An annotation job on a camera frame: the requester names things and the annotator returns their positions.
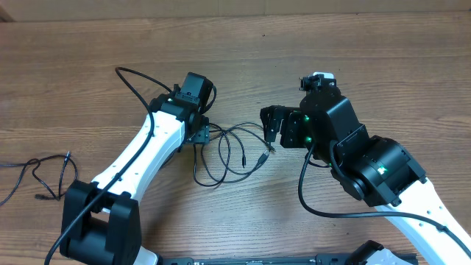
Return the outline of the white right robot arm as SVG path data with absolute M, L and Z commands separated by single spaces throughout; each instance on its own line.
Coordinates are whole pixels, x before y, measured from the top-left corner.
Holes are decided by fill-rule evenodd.
M 331 219 L 388 219 L 429 264 L 469 264 L 470 235 L 437 194 L 425 170 L 397 141 L 371 136 L 333 74 L 301 78 L 299 107 L 272 105 L 260 111 L 264 138 L 281 136 L 284 148 L 305 148 L 297 194 L 306 211 Z M 328 213 L 306 203 L 307 165 L 321 160 L 351 197 L 373 210 Z

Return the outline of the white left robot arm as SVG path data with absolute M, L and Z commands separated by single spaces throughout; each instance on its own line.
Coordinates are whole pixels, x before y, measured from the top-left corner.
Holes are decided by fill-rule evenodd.
M 142 245 L 139 206 L 164 162 L 204 128 L 209 106 L 207 96 L 192 92 L 153 99 L 141 129 L 113 163 L 89 183 L 69 186 L 52 250 L 84 264 L 158 264 L 158 255 Z

